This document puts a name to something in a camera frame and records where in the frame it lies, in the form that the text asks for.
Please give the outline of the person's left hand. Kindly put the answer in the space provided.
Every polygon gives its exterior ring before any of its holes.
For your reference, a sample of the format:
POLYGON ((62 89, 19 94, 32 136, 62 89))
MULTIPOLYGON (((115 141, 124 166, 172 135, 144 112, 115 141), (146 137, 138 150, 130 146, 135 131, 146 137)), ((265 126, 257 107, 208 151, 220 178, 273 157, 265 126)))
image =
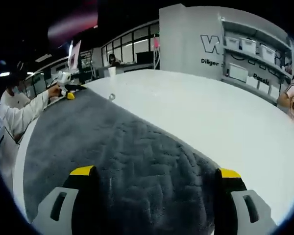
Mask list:
POLYGON ((48 89, 48 96, 49 98, 52 98, 52 97, 59 97, 61 95, 61 89, 60 87, 55 84, 54 86, 50 87, 48 89))

